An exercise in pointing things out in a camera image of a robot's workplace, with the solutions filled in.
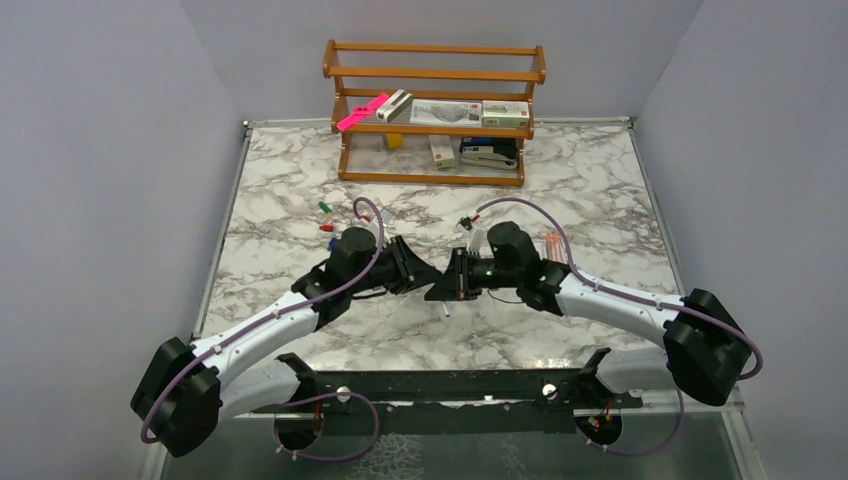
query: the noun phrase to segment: screw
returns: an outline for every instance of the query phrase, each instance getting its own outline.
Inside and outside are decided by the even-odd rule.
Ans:
[[[556,387],[550,383],[546,383],[544,387],[542,387],[542,395],[545,396],[548,400],[553,400],[557,396]]]
[[[349,388],[347,388],[347,387],[345,387],[345,386],[341,386],[341,387],[339,387],[339,389],[338,389],[338,390],[336,390],[336,393],[350,393],[350,389],[349,389]],[[348,400],[350,400],[350,395],[339,395],[339,396],[338,396],[338,397],[336,397],[336,398],[337,398],[340,402],[345,403],[345,402],[347,402]]]

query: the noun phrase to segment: white box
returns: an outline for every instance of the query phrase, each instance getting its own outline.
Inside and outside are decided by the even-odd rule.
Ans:
[[[430,135],[430,150],[433,152],[433,163],[438,170],[456,166],[456,157],[448,135]]]
[[[530,105],[527,102],[483,100],[484,127],[526,128],[529,123]]]

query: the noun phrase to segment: yellow object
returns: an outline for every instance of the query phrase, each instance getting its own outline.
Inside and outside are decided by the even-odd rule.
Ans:
[[[398,148],[403,144],[403,135],[399,133],[386,133],[383,135],[386,139],[386,146],[391,148]]]

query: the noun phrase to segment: wooden shelf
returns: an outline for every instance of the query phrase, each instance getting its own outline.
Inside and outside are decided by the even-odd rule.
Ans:
[[[454,150],[460,137],[452,137]],[[524,185],[524,153],[519,153],[515,170],[465,165],[459,161],[455,168],[437,170],[430,153],[427,137],[404,138],[403,146],[389,150],[381,135],[350,136],[339,165],[339,178],[359,182],[387,183],[445,183],[452,185],[494,185],[521,187]]]
[[[391,95],[394,93],[394,90],[390,90],[386,92]],[[334,132],[338,132],[336,129],[336,119],[342,119],[349,115],[350,109],[356,108],[359,106],[363,106],[368,103],[370,98],[373,98],[374,95],[363,95],[363,96],[351,96],[351,97],[341,97],[343,100],[336,103],[335,109],[333,111],[333,121],[332,128]],[[450,101],[465,101],[465,102],[479,102],[480,100],[476,98],[435,98],[438,100],[450,100]],[[400,115],[397,116],[391,123],[385,123],[378,119],[377,117],[371,115],[360,120],[356,125],[347,129],[347,132],[350,133],[404,133],[409,135],[459,135],[459,136],[477,136],[477,137],[505,137],[505,138],[533,138],[533,109],[530,109],[530,118],[527,122],[527,127],[522,128],[492,128],[492,127],[452,127],[449,125],[424,125],[420,123],[411,123],[409,121],[409,116],[412,112],[411,107],[407,107],[406,110],[401,112]]]
[[[341,65],[339,62],[339,52],[345,52],[346,55],[348,54],[347,52],[358,52],[357,55],[373,53],[378,55],[377,62],[379,64],[375,66],[364,66],[361,64]],[[479,58],[479,56],[489,59],[497,56],[506,57],[507,59],[527,57],[530,60],[522,60],[522,62],[530,62],[530,68],[528,70],[525,63],[524,67],[520,69],[510,69],[509,67],[512,67],[512,65],[507,66],[505,62],[495,62],[494,59],[487,60],[484,65],[476,65],[467,59],[467,57]],[[438,59],[446,58],[453,58],[453,61],[442,62],[448,65],[437,65],[439,63]],[[354,57],[354,61],[357,60],[360,60],[360,57]],[[386,65],[386,63],[392,63],[392,61],[409,65]],[[417,66],[416,64],[420,64],[419,62],[428,65],[428,68]],[[523,148],[524,141],[533,138],[533,92],[536,84],[543,84],[545,82],[546,75],[545,54],[541,46],[535,48],[463,47],[453,45],[336,43],[334,40],[329,40],[324,52],[322,71],[324,76],[332,78],[335,84],[335,101],[333,104],[331,126],[333,132],[336,133],[339,132],[336,128],[338,122],[347,117],[353,108],[365,105],[370,99],[381,93],[385,92],[391,95],[395,92],[395,88],[404,86],[403,84],[399,84],[395,88],[390,89],[351,88],[345,86],[344,79],[346,77],[360,79],[360,83],[362,83],[362,78],[425,79],[429,81],[441,81],[442,84],[445,81],[452,80],[468,81],[469,83],[523,83],[524,91],[520,93],[406,88],[415,98],[419,99],[467,102],[480,102],[482,100],[523,101],[527,102],[529,107],[528,113],[530,115],[527,126],[522,128],[415,124],[409,121],[411,114],[410,107],[407,107],[406,111],[402,112],[391,123],[383,123],[376,117],[369,116],[342,133],[339,178],[352,181],[447,183],[515,187],[520,187],[524,184]],[[378,148],[382,145],[380,134],[384,133],[406,135],[404,137],[404,147],[397,151],[384,151],[380,153],[380,148]],[[515,138],[518,143],[519,152],[521,152],[518,158],[518,168],[515,171],[499,171],[496,169],[458,164],[457,168],[451,171],[436,170],[434,166],[430,165],[432,164],[432,158],[430,157],[429,141],[423,137],[416,137],[420,135]],[[375,144],[373,141],[374,138],[378,139],[379,142]],[[404,149],[407,149],[409,145],[412,145],[409,148],[417,152],[416,155],[407,155],[410,152],[401,155],[399,152],[405,151]],[[374,164],[368,164],[367,159],[369,158],[382,159],[380,160],[382,163],[379,165],[379,168]]]

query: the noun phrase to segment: small box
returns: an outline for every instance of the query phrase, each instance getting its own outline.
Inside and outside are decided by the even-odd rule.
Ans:
[[[447,135],[430,135],[430,150],[433,152],[433,163],[438,170],[456,166],[456,157]]]
[[[386,142],[388,149],[400,148],[403,145],[403,135],[400,133],[384,133],[383,140]]]
[[[484,127],[524,128],[529,123],[530,105],[527,102],[483,100]]]

